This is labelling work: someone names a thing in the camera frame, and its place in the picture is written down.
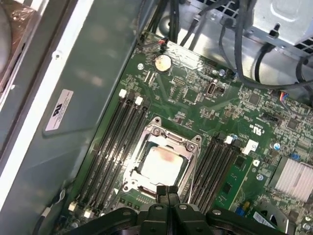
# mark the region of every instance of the silver heatsink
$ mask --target silver heatsink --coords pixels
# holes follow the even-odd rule
[[[288,159],[275,189],[306,202],[313,190],[313,169]]]

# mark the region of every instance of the white slot latch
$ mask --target white slot latch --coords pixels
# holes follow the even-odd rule
[[[72,202],[72,203],[68,206],[68,210],[69,210],[70,212],[73,212],[73,211],[75,210],[76,206],[77,206],[77,203],[76,203],[76,202]]]
[[[142,101],[143,101],[143,98],[140,97],[140,96],[138,96],[138,97],[136,98],[135,104],[138,105],[138,106],[140,106],[141,103],[142,103]]]
[[[124,99],[126,97],[126,94],[127,94],[127,90],[121,89],[118,96]]]
[[[246,144],[245,148],[242,150],[242,153],[245,155],[248,155],[250,151],[255,152],[256,149],[258,148],[259,143],[255,142],[253,140],[249,140],[248,143]]]

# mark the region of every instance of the capacitor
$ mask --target capacitor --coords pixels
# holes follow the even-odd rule
[[[225,70],[220,70],[220,71],[219,71],[219,76],[224,77],[225,74],[226,74],[226,71],[225,71]]]
[[[271,143],[269,146],[276,151],[280,150],[280,143]]]
[[[155,59],[155,69],[159,73],[168,72],[172,66],[172,59],[168,55],[159,55]]]

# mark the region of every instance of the green circuit board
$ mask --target green circuit board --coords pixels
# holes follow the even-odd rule
[[[157,39],[154,35],[149,35],[147,42]],[[231,166],[224,186],[216,196],[215,205],[236,211],[238,206],[247,201],[251,208],[260,201],[271,202],[286,215],[291,211],[296,212],[296,234],[306,234],[302,225],[305,218],[313,219],[313,212],[305,207],[304,202],[275,192],[269,184],[282,158],[299,156],[298,162],[313,164],[312,119],[290,114],[281,105],[277,93],[248,88],[237,81],[232,71],[185,48],[169,42],[163,54],[172,59],[172,65],[169,71],[160,73],[155,68],[155,59],[160,55],[159,47],[134,50],[117,84],[116,92],[112,95],[67,204],[75,200],[94,158],[96,146],[100,144],[118,104],[118,94],[121,89],[125,89],[149,101],[145,125],[153,118],[161,117],[162,127],[185,138],[200,135],[200,158],[216,133],[236,136],[242,147],[249,140],[257,142],[254,152],[242,154],[240,164]],[[213,94],[208,94],[208,85],[212,81],[217,84],[216,89]],[[287,100],[287,104],[299,113],[309,110],[296,101]],[[269,120],[268,115],[276,120]],[[273,149],[274,143],[280,144],[278,151]],[[139,210],[143,204],[153,203],[154,199],[135,190],[127,193],[120,190],[126,164],[127,161],[116,180],[108,204],[114,208],[127,206]],[[66,209],[63,215],[71,217],[67,224],[74,219],[79,219],[82,223],[88,221],[77,218],[72,213],[68,214]]]

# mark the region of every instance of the sticker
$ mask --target sticker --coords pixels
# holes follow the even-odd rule
[[[66,90],[66,89],[62,90],[61,95],[58,99],[58,102],[55,105],[55,108],[53,109],[48,125],[45,128],[45,131],[52,131],[52,130],[56,130],[59,128],[62,118],[64,116],[65,111],[67,110],[68,104],[70,102],[70,99],[72,98],[73,93],[74,92],[70,90]]]
[[[271,227],[271,228],[275,229],[275,227],[272,226],[270,223],[268,223],[267,220],[264,219],[263,216],[261,216],[258,212],[255,212],[255,213],[254,213],[253,218],[254,218],[256,221],[258,221],[259,223],[264,224],[264,225],[266,225],[266,226],[268,226],[268,227]]]

